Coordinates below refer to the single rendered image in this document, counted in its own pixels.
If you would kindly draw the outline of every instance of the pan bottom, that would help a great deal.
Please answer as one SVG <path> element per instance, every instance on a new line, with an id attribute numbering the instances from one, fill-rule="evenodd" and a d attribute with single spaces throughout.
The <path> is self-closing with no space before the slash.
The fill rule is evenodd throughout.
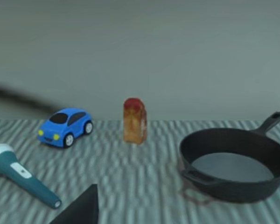
<path id="1" fill-rule="evenodd" d="M 204 155 L 192 166 L 213 177 L 237 182 L 260 182 L 274 178 L 272 172 L 259 161 L 233 153 Z"/>

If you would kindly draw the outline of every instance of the orange bottle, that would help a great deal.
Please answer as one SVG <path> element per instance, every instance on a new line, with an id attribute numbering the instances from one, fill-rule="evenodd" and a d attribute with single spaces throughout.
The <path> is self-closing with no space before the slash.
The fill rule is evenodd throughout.
<path id="1" fill-rule="evenodd" d="M 147 115 L 145 106 L 138 98 L 124 102 L 124 141 L 141 144 L 147 137 Z"/>

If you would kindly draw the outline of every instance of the pan helper handle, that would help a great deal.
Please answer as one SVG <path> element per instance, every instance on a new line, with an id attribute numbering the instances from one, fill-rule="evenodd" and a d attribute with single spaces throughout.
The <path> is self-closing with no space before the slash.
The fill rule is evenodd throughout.
<path id="1" fill-rule="evenodd" d="M 191 182 L 198 183 L 206 187 L 213 187 L 224 182 L 223 180 L 220 180 L 218 178 L 213 178 L 208 175 L 202 174 L 193 167 L 189 167 L 186 170 L 183 170 L 182 176 Z"/>
<path id="2" fill-rule="evenodd" d="M 275 112 L 270 117 L 268 117 L 259 128 L 251 130 L 251 132 L 265 136 L 269 130 L 271 130 L 279 123 L 280 112 Z"/>

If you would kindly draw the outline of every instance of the car's front wheel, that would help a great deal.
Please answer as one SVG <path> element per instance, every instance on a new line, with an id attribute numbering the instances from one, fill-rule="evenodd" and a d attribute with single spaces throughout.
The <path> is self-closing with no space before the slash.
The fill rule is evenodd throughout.
<path id="1" fill-rule="evenodd" d="M 71 147 L 74 144 L 74 141 L 75 141 L 74 136 L 71 133 L 69 133 L 64 137 L 63 146 L 65 148 Z"/>
<path id="2" fill-rule="evenodd" d="M 93 130 L 93 124 L 92 122 L 89 120 L 85 123 L 84 125 L 84 134 L 91 134 Z"/>

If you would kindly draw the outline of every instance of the striped tablecloth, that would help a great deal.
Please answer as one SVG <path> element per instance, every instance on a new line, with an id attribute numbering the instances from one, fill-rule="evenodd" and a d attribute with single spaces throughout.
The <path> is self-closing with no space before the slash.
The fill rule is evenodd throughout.
<path id="1" fill-rule="evenodd" d="M 48 224 L 91 184 L 98 184 L 100 224 L 280 224 L 280 187 L 264 202 L 232 204 L 201 194 L 179 175 L 180 141 L 208 127 L 256 128 L 257 121 L 151 121 L 147 141 L 122 140 L 122 123 L 95 121 L 91 136 L 66 150 L 36 139 L 42 120 L 0 120 L 0 143 L 60 196 L 52 210 L 0 177 L 0 224 Z M 280 143 L 280 124 L 269 136 Z"/>

